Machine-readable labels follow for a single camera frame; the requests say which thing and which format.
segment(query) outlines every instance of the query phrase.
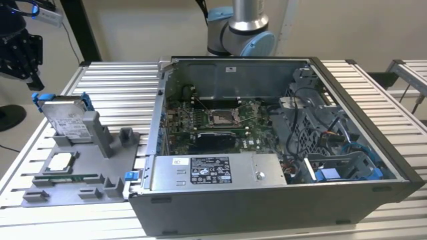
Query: metal rack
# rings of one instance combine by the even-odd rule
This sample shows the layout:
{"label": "metal rack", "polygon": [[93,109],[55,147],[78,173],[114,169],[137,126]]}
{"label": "metal rack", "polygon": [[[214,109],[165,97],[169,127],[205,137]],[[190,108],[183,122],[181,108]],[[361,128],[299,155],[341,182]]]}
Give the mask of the metal rack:
{"label": "metal rack", "polygon": [[387,72],[397,73],[427,96],[427,60],[394,60]]}
{"label": "metal rack", "polygon": [[[323,61],[382,133],[427,180],[427,128],[399,105],[358,64]],[[143,133],[135,169],[145,166],[147,134],[158,87],[158,64],[94,62],[78,69],[63,95],[91,94],[101,121],[110,130],[131,126]],[[22,153],[0,181],[0,236],[16,239],[145,238],[146,233],[129,202],[93,205],[22,208],[26,189],[42,169],[55,130],[42,121]],[[425,239],[427,238],[427,187],[403,202],[379,207],[357,225],[339,225],[201,236],[198,239]]]}

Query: white wall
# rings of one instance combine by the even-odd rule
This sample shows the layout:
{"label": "white wall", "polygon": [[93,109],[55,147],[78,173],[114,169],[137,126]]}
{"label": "white wall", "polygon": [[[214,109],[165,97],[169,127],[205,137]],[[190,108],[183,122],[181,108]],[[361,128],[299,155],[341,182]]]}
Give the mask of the white wall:
{"label": "white wall", "polygon": [[[207,25],[195,0],[85,0],[105,61],[157,61],[207,53]],[[207,8],[231,0],[207,0]],[[270,30],[279,35],[287,0],[266,0]]]}
{"label": "white wall", "polygon": [[[79,66],[66,30],[63,27],[58,28],[28,17],[26,17],[26,21],[30,34],[43,36],[43,65],[39,66],[39,69],[40,79],[46,88],[42,93],[60,94]],[[67,18],[64,19],[64,24],[71,35],[74,48],[82,60],[83,57]],[[24,82],[0,77],[0,106],[31,104],[31,95],[32,92]]]}
{"label": "white wall", "polygon": [[289,56],[355,59],[385,71],[393,59],[427,59],[426,0],[299,0]]}

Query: blue drive bracket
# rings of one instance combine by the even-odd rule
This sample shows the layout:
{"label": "blue drive bracket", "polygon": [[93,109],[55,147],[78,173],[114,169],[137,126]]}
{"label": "blue drive bracket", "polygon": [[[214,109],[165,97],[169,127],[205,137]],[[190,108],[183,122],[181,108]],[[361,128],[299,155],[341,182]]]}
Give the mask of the blue drive bracket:
{"label": "blue drive bracket", "polygon": [[[48,101],[54,101],[54,99],[56,98],[56,94],[54,93],[44,93],[39,96],[39,93],[34,93],[31,95],[31,98],[32,98],[32,102],[35,104],[35,106],[38,107],[38,110],[40,113],[43,113],[43,110],[42,110],[42,107],[40,107],[40,104],[39,104],[39,101],[44,101],[44,102],[48,102]],[[93,101],[91,101],[91,98],[90,98],[90,95],[83,92],[82,95],[81,95],[81,99],[82,101],[85,102],[85,105],[87,107],[87,110],[89,111],[95,111],[95,108],[94,108],[94,105],[93,105]]]}

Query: blue latch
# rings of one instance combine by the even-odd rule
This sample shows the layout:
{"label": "blue latch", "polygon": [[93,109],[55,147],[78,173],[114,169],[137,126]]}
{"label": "blue latch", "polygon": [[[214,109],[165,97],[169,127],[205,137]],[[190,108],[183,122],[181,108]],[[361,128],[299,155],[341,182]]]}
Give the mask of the blue latch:
{"label": "blue latch", "polygon": [[40,101],[52,101],[55,99],[56,95],[54,93],[44,93],[40,95],[39,100]]}
{"label": "blue latch", "polygon": [[95,108],[94,108],[94,105],[93,105],[93,101],[91,101],[90,95],[87,95],[87,92],[82,93],[81,99],[86,103],[87,110],[89,111],[95,111]]}
{"label": "blue latch", "polygon": [[141,172],[139,171],[129,171],[125,174],[125,181],[138,181],[141,178]]}
{"label": "blue latch", "polygon": [[39,112],[42,113],[42,108],[39,106],[39,93],[35,92],[31,95],[31,99],[32,99],[32,102],[34,102],[35,106],[38,107]]}

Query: black cable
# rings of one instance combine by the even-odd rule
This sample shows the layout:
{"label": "black cable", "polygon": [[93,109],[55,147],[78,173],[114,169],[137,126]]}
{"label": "black cable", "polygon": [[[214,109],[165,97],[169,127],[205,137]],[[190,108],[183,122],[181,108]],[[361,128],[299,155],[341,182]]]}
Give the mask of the black cable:
{"label": "black cable", "polygon": [[338,117],[335,118],[334,122],[331,123],[331,126],[329,126],[329,128],[327,128],[327,131],[329,131],[329,132],[333,131],[334,126],[335,126],[335,124],[339,122],[339,120],[341,120],[341,117],[338,116]]}
{"label": "black cable", "polygon": [[405,92],[403,92],[402,97],[401,97],[401,99],[399,99],[399,103],[402,103],[402,100],[403,100],[403,98],[405,98],[405,96],[406,96],[406,94],[407,94],[407,91],[409,91],[410,87],[411,87],[411,84],[409,84],[407,87],[406,87],[406,89],[405,89]]}
{"label": "black cable", "polygon": [[411,114],[414,114],[414,113],[415,113],[415,111],[417,111],[417,109],[418,109],[419,105],[421,105],[419,103],[417,103],[417,104],[415,104]]}
{"label": "black cable", "polygon": [[205,16],[206,25],[209,25],[209,8],[206,0],[195,0]]}
{"label": "black cable", "polygon": [[18,153],[20,153],[20,152],[22,152],[22,151],[18,151],[16,149],[10,148],[10,147],[3,146],[3,145],[0,145],[0,148],[4,148],[4,149],[7,149],[7,150],[11,150],[11,151],[18,152]]}
{"label": "black cable", "polygon": [[301,87],[299,89],[295,90],[295,92],[294,92],[294,98],[298,97],[298,96],[297,96],[297,93],[299,92],[299,90],[303,90],[303,89],[315,90],[315,91],[319,93],[319,91],[318,91],[315,88],[309,87],[309,86],[305,86],[305,87]]}
{"label": "black cable", "polygon": [[76,50],[75,50],[75,47],[74,47],[74,44],[72,44],[72,39],[71,39],[71,37],[70,37],[68,29],[67,29],[67,27],[66,27],[64,23],[62,23],[62,26],[64,27],[66,32],[67,32],[68,42],[70,42],[70,46],[71,46],[71,49],[72,49],[72,52],[74,52],[75,58],[78,59],[78,64],[81,64],[81,58],[79,58],[79,56],[78,56],[78,53],[76,53]]}
{"label": "black cable", "polygon": [[297,101],[295,101],[295,97],[294,97],[294,103],[295,103],[295,108],[294,108],[294,122],[293,122],[293,126],[291,126],[291,133],[287,137],[287,140],[286,140],[286,151],[289,154],[291,154],[294,156],[295,159],[301,159],[299,155],[294,152],[291,152],[290,150],[290,142],[291,142],[291,138],[294,136],[294,133],[295,133],[295,129],[297,129],[297,124],[298,124],[298,120],[299,120],[299,106],[297,104]]}

